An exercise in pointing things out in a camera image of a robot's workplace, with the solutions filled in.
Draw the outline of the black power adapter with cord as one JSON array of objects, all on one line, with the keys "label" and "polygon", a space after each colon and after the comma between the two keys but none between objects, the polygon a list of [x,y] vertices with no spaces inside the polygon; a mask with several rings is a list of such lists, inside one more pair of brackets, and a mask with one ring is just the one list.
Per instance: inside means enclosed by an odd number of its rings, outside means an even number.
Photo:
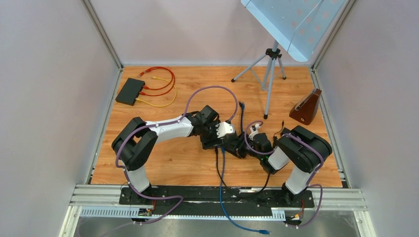
[{"label": "black power adapter with cord", "polygon": [[280,130],[274,133],[273,138],[280,138],[282,136],[285,136],[286,134],[289,134],[290,132],[291,131],[285,127],[285,121],[283,120],[281,123]]}]

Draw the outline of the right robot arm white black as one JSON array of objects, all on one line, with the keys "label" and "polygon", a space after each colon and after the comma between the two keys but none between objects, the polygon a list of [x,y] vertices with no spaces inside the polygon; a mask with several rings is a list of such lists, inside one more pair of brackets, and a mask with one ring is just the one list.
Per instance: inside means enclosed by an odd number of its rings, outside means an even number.
[{"label": "right robot arm white black", "polygon": [[223,148],[238,158],[257,158],[268,175],[292,162],[293,170],[281,187],[283,202],[288,206],[301,201],[315,173],[333,152],[329,142],[300,125],[291,130],[283,128],[272,141],[255,125],[250,134],[235,135]]}]

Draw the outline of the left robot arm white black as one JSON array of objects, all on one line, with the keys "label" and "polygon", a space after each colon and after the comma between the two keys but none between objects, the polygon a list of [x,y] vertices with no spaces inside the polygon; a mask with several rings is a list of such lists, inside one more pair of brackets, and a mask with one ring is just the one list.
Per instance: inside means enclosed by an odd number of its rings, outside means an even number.
[{"label": "left robot arm white black", "polygon": [[112,142],[116,154],[115,166],[121,168],[131,188],[132,197],[139,204],[164,197],[151,196],[151,183],[145,163],[160,142],[174,138],[198,136],[204,150],[221,147],[235,129],[228,121],[222,122],[217,113],[206,105],[200,111],[185,113],[173,119],[144,121],[133,118]]}]

